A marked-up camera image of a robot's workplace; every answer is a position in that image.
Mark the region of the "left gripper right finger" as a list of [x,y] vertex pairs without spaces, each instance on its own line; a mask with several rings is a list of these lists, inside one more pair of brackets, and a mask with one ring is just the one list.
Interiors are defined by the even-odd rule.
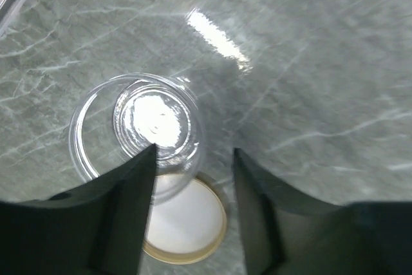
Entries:
[[410,274],[411,203],[334,205],[233,153],[248,274]]

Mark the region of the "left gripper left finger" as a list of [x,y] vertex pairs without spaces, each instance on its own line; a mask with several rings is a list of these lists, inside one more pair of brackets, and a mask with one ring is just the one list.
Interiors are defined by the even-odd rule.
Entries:
[[157,148],[47,200],[1,203],[2,274],[137,274]]

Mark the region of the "clear plastic jar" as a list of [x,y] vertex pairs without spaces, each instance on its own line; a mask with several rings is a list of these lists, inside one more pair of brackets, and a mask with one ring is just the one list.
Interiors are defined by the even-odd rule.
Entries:
[[84,182],[157,146],[153,202],[186,188],[205,160],[205,125],[183,79],[150,73],[113,77],[93,88],[69,125],[73,166]]

